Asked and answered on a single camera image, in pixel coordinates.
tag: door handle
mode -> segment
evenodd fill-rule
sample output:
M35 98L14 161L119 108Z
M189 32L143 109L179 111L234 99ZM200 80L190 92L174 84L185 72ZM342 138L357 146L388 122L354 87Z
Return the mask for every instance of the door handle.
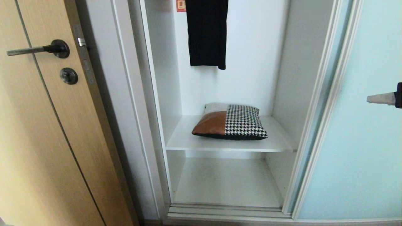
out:
M47 46L10 50L7 51L7 55L15 56L21 54L40 53L40 52L53 53L58 58L62 59L67 58L70 55L70 49L68 48L67 43L65 43L63 40L60 39L53 40L51 44Z

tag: hanging garment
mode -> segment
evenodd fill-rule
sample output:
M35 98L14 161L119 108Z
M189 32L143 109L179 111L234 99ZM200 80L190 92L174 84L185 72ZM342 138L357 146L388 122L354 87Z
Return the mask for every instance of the hanging garment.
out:
M191 66L226 69L229 0L186 0Z

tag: door frame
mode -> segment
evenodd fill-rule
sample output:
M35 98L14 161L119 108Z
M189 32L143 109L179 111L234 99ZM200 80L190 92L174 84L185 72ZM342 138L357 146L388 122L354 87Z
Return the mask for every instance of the door frame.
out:
M338 3L343 0L334 0L334 7L338 7ZM339 57L338 63L337 63L337 68L336 72L334 75L334 80L331 85L330 89L330 94L328 101L325 106L325 112L324 116L319 122L319 130L317 137L314 141L314 146L311 152L311 156L308 160L307 164L307 169L304 174L304 177L301 182L301 187L300 190L297 193L297 198L296 198L296 203L293 212L288 212L289 214L292 214L292 221L296 222L311 222L311 223L318 223L318 222L331 222L328 220L298 220L298 215L300 213L304 197L306 195L306 192L308 190L308 185L310 183L310 180L313 175L314 171L314 166L315 163L318 159L320 148L321 148L321 143L324 139L325 131L327 129L327 125L330 121L331 117L331 112L334 107L334 103L336 102L337 96L339 94L339 87L342 84L343 80L343 75L345 72L345 67L347 66L348 60L349 60L349 55L350 51L353 47L353 41L354 41L354 34L356 32L356 29L358 27L358 23L360 20L360 14L361 14L361 9L363 5L364 0L352 0L353 5L352 9L350 12L349 20L348 20L348 29L345 34L345 41L343 42L342 45L342 52ZM156 115L148 115L147 113L147 104L146 101L152 101L154 100L149 100L147 97L144 95L144 81L142 80L142 76L150 76L150 68L148 62L140 62L138 60L137 56L137 49L138 52L144 55L145 51L145 56L141 57L146 57L146 46L145 40L137 40L137 46L135 45L135 40L134 40L134 34L133 34L133 29L132 26L136 26L136 32L137 29L142 32L140 35L141 37L144 37L145 34L144 30L147 30L147 27L143 27L142 24L142 17L146 16L146 12L144 10L138 9L136 12L132 13L139 13L138 15L134 15L135 18L131 18L130 16L130 11L129 11L129 5L127 1L119 1L119 0L111 0L112 2L112 8L114 11L114 19L115 19L115 24L117 27L117 35L119 37L119 46L120 46L120 51L122 54L122 58L124 59L124 67L126 70L126 77L127 77L127 85L130 87L130 95L132 99L132 108L135 111L136 115L136 121L138 123L138 130L139 134L141 137L141 145L142 145L142 152L143 155L145 156L146 160L146 165L148 168L148 175L150 177L150 182L152 185L152 192L154 196L154 203L156 205L159 219L166 220L167 219L167 213L168 209L170 206L170 196L168 194L168 185L167 181L165 179L166 173L164 172L164 160L163 156L161 154L158 154L158 150L161 152L161 148L159 146L161 145L160 142L154 142L152 141L152 134L159 134L159 131L157 133L151 133L151 131L154 128L150 128L150 117L151 120L157 121ZM135 1L135 4L143 4L144 2L142 0L140 1ZM336 15L331 16L331 20L334 20ZM322 97L320 92L316 92L316 94L313 97L312 103L310 103L310 114L308 115L309 119L312 119L315 114L317 113L316 105L318 102L318 99ZM299 146L302 150L307 152L307 140L309 139L309 135L313 134L313 131L311 130L311 125L306 124L305 128L305 135L302 138L302 141L300 142L301 145ZM295 169L292 175L297 174L300 172L301 167L300 167L300 162L295 162ZM292 183L292 185L289 187L290 191L294 191L296 188L296 183ZM277 221L280 222L281 220L272 218L270 221Z

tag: sticker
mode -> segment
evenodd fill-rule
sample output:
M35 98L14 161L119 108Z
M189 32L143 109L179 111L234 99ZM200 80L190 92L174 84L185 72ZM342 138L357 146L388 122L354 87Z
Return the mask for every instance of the sticker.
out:
M178 12L186 11L186 0L176 0L176 9Z

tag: wardrobe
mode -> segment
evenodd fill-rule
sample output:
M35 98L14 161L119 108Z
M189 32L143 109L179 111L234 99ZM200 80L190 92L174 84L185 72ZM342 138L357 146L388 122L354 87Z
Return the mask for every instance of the wardrobe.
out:
M186 12L141 0L142 82L169 218L291 218L347 26L349 1L229 0L226 70L190 66ZM268 138L191 134L211 102L260 109Z

